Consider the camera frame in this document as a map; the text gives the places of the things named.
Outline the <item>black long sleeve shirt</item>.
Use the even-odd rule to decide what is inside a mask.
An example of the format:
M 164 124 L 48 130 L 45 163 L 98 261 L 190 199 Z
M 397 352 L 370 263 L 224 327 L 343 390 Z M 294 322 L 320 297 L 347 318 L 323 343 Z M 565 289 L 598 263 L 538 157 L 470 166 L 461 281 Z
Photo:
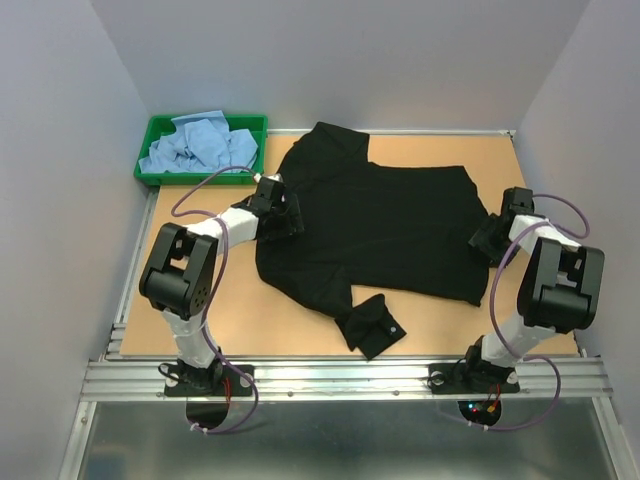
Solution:
M 259 277 L 331 317 L 347 346 L 374 358 L 404 337 L 384 292 L 479 306 L 489 266 L 470 247 L 487 219 L 461 166 L 402 168 L 368 158 L 367 134 L 320 122 L 279 167 L 304 230 L 256 247 Z

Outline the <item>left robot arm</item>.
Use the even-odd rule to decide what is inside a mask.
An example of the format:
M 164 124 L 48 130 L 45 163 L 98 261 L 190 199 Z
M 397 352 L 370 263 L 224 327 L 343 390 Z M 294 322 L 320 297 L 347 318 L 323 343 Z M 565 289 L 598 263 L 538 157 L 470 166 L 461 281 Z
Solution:
M 251 394 L 251 367 L 230 367 L 207 326 L 208 310 L 228 265 L 230 250 L 304 231 L 299 203 L 281 175 L 254 176 L 256 191 L 221 214 L 190 226 L 164 224 L 143 269 L 139 292 L 167 322 L 177 359 L 158 367 L 168 397 Z

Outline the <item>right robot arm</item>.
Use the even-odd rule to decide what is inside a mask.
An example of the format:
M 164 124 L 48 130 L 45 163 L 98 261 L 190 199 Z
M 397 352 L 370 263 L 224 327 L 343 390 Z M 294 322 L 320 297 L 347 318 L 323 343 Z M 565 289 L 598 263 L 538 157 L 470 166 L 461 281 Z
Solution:
M 536 199 L 556 200 L 573 209 L 584 231 L 572 232 L 535 211 Z M 591 233 L 584 213 L 552 194 L 512 187 L 501 210 L 471 237 L 472 251 L 496 269 L 489 291 L 493 331 L 470 346 L 458 377 L 472 390 L 515 384 L 515 366 L 543 341 L 587 329 L 595 319 L 605 254 L 580 242 Z M 516 298 L 516 310 L 503 324 L 496 318 L 498 283 L 517 253 L 529 261 Z

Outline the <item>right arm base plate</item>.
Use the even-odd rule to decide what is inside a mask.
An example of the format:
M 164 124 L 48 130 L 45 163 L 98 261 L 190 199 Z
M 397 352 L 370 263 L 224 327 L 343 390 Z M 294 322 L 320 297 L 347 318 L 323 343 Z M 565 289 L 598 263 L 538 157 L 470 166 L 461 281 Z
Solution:
M 508 381 L 513 368 L 472 367 L 465 362 L 436 363 L 429 366 L 427 385 L 436 395 L 518 393 L 518 381 Z

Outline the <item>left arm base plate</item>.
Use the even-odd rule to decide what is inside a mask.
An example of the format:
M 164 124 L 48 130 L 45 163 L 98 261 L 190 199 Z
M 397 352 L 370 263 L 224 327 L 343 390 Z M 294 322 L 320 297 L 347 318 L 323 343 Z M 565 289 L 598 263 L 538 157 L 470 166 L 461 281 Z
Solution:
M 187 397 L 251 397 L 253 390 L 246 380 L 215 361 L 208 368 L 195 368 L 184 362 L 163 362 L 158 372 L 164 378 L 164 395 L 169 398 Z

